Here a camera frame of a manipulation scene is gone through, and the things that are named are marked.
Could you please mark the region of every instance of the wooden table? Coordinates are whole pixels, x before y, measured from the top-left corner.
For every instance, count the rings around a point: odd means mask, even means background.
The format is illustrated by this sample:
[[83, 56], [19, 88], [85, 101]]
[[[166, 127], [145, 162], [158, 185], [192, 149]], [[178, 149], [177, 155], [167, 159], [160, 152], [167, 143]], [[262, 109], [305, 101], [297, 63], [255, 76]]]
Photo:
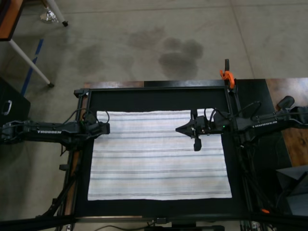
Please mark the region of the wooden table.
[[[271, 95], [274, 107], [286, 95], [295, 98], [295, 106], [308, 106], [308, 78], [294, 79], [268, 79], [266, 80], [269, 93]], [[99, 82], [86, 83], [84, 88], [101, 89], [101, 88], [143, 88], [144, 81], [131, 82]], [[83, 100], [82, 107], [86, 107], [87, 97]], [[292, 165], [302, 166], [308, 165], [308, 130], [289, 128], [283, 131], [283, 138], [291, 158]], [[73, 166], [71, 174], [75, 171], [77, 160], [80, 153], [75, 152], [73, 155]], [[75, 185], [70, 189], [66, 205], [65, 215], [72, 214], [73, 195], [75, 193]]]
[[[294, 106], [308, 106], [308, 78], [267, 79], [274, 107], [286, 95], [293, 96]], [[308, 165], [308, 130], [289, 128], [282, 131], [292, 165]]]
[[[68, 26], [67, 21], [64, 20], [57, 4], [54, 0], [47, 0], [57, 18], [64, 26]], [[54, 85], [47, 79], [47, 77], [38, 69], [38, 67], [31, 61], [31, 59], [21, 50], [21, 48], [13, 41], [12, 37], [20, 18], [25, 0], [11, 0], [8, 11], [0, 25], [0, 41], [9, 42], [13, 49], [34, 69], [38, 75], [48, 84], [49, 87]]]

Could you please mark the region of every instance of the floor stain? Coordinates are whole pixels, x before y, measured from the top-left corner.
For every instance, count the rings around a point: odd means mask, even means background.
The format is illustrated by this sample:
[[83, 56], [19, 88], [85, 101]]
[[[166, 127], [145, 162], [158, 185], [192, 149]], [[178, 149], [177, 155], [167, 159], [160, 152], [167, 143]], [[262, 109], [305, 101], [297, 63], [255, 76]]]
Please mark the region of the floor stain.
[[130, 80], [135, 80], [135, 76], [132, 72], [132, 67], [134, 65], [134, 58], [131, 55], [122, 55], [116, 59], [119, 66], [128, 74]]
[[176, 51], [181, 49], [181, 47], [182, 47], [182, 42], [178, 38], [167, 38], [164, 41], [164, 48], [166, 50]]
[[203, 56], [203, 46], [195, 40], [181, 42], [176, 38], [167, 38], [164, 43], [166, 50], [158, 59], [164, 75], [173, 80], [193, 79], [198, 74], [197, 60]]
[[166, 35], [163, 27], [155, 27], [152, 30], [138, 31], [130, 35], [128, 45], [139, 49], [148, 49], [159, 43]]
[[80, 73], [91, 75], [104, 68], [101, 58], [102, 49], [101, 45], [93, 44], [79, 51], [75, 65]]
[[181, 50], [191, 58], [200, 59], [203, 56], [203, 46], [193, 39], [184, 42]]

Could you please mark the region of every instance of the cabinet handle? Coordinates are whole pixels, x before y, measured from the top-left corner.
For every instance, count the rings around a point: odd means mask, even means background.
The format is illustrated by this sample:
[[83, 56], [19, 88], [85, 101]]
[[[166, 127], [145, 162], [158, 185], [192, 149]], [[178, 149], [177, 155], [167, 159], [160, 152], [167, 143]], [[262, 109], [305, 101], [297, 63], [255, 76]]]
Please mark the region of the cabinet handle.
[[[5, 112], [5, 111], [4, 111], [4, 107], [5, 107], [5, 104], [6, 104], [6, 103], [9, 104], [9, 108], [8, 108], [8, 110]], [[8, 115], [8, 114], [10, 113], [11, 108], [12, 108], [12, 101], [11, 101], [11, 100], [8, 100], [8, 101], [4, 102], [4, 105], [3, 105], [3, 108], [2, 108], [1, 114], [5, 115], [5, 116]]]

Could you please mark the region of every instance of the white table leg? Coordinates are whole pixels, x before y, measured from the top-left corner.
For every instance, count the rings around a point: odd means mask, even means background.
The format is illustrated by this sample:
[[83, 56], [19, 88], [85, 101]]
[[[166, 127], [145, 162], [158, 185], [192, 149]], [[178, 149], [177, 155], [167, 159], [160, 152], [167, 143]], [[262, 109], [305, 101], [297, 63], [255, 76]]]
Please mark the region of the white table leg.
[[46, 0], [51, 7], [52, 11], [54, 14], [57, 16], [57, 19], [59, 20], [60, 23], [62, 23], [64, 26], [68, 26], [67, 21], [64, 19], [63, 15], [60, 12], [60, 9], [56, 2], [54, 0]]
[[22, 49], [11, 39], [9, 41], [13, 49], [32, 67], [33, 70], [35, 70], [38, 75], [48, 84], [49, 87], [53, 87], [54, 85], [50, 83], [50, 81], [46, 78], [46, 76], [38, 69], [38, 67], [29, 59], [29, 57], [23, 52]]

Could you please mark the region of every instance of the blue tape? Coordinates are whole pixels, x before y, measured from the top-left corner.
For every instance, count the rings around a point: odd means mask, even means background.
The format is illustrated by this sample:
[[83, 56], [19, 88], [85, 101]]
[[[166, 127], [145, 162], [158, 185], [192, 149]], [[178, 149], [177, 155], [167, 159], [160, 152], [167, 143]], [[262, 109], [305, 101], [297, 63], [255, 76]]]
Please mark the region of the blue tape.
[[[35, 59], [34, 59], [34, 60], [32, 60], [32, 62], [33, 62], [34, 64], [36, 64], [37, 60], [38, 60], [38, 58], [37, 58], [37, 57], [35, 57]], [[25, 79], [25, 82], [24, 82], [23, 88], [21, 89], [21, 95], [22, 95], [22, 96], [24, 96], [24, 95], [25, 95], [25, 93], [26, 93], [26, 90], [27, 90], [28, 84], [29, 84], [30, 79], [31, 79], [32, 72], [33, 72], [33, 69], [32, 69], [32, 67], [31, 67], [31, 68], [28, 70], [28, 73], [27, 73], [27, 76], [26, 76], [26, 79]]]
[[[41, 39], [39, 40], [37, 50], [35, 51], [35, 55], [36, 55], [36, 56], [39, 54], [40, 49], [41, 49], [42, 46], [43, 46], [43, 42], [44, 42], [44, 39], [41, 38]], [[34, 64], [36, 64], [37, 60], [38, 60], [38, 57], [35, 57], [35, 59], [32, 60], [32, 62], [33, 62]], [[23, 88], [21, 89], [21, 95], [22, 95], [22, 96], [24, 96], [25, 93], [26, 93], [28, 84], [29, 84], [30, 79], [31, 79], [32, 72], [33, 72], [33, 69], [30, 67], [29, 70], [28, 70], [26, 79], [25, 79], [25, 81], [24, 81]]]
[[43, 46], [43, 42], [44, 42], [44, 39], [41, 38], [41, 39], [39, 40], [38, 47], [37, 47], [37, 51], [35, 52], [35, 55], [38, 55], [38, 54], [39, 54], [40, 49], [41, 49], [42, 46]]

